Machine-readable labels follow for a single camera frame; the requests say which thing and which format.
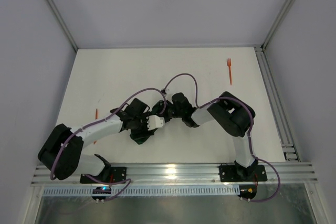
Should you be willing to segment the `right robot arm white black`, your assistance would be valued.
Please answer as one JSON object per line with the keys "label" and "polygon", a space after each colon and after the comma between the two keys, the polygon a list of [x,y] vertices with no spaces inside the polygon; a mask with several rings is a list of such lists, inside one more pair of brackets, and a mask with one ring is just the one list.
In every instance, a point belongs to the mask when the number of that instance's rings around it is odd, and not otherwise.
{"label": "right robot arm white black", "polygon": [[172,96],[171,102],[159,101],[152,108],[148,129],[163,127],[173,118],[181,119],[192,128],[216,121],[234,140],[234,168],[239,179],[247,181],[255,177],[258,161],[250,139],[255,111],[249,105],[225,91],[217,99],[197,108],[189,103],[184,94],[177,93]]}

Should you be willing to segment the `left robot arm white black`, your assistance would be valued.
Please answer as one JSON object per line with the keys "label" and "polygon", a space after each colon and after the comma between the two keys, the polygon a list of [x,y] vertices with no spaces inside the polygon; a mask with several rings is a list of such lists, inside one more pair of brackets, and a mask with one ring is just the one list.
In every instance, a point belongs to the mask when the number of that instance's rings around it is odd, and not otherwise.
{"label": "left robot arm white black", "polygon": [[38,153],[38,159],[50,170],[51,180],[64,180],[84,163],[81,152],[88,145],[108,135],[130,131],[130,138],[143,144],[155,130],[148,129],[149,106],[135,98],[125,109],[113,109],[110,114],[85,126],[55,126]]}

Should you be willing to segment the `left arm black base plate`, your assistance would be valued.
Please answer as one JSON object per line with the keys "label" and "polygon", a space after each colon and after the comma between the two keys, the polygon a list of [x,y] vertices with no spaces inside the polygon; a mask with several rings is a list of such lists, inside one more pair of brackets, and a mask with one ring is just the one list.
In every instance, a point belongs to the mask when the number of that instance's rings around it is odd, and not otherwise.
{"label": "left arm black base plate", "polygon": [[121,182],[125,183],[127,176],[127,168],[126,167],[105,167],[102,172],[98,175],[94,176],[91,174],[82,174],[80,177],[81,184],[113,184]]}

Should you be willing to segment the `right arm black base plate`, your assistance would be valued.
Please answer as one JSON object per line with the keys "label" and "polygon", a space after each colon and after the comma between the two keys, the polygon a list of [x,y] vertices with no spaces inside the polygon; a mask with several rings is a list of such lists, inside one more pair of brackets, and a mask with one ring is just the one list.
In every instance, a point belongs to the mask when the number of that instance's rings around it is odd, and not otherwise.
{"label": "right arm black base plate", "polygon": [[221,164],[218,170],[221,182],[266,182],[268,180],[264,165],[257,165],[250,175],[239,174],[235,165]]}

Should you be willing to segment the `green cloth napkin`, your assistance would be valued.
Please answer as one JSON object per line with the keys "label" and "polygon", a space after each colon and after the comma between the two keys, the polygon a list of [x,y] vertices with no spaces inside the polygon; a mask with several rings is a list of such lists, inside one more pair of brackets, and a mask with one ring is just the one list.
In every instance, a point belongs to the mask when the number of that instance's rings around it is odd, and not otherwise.
{"label": "green cloth napkin", "polygon": [[143,115],[139,116],[140,126],[135,130],[130,130],[130,138],[134,140],[138,145],[146,142],[151,136],[155,134],[158,128],[148,129],[148,121],[150,116],[156,115],[159,117],[163,117],[160,112],[164,108],[164,101],[158,101],[152,108],[151,111],[144,112]]}

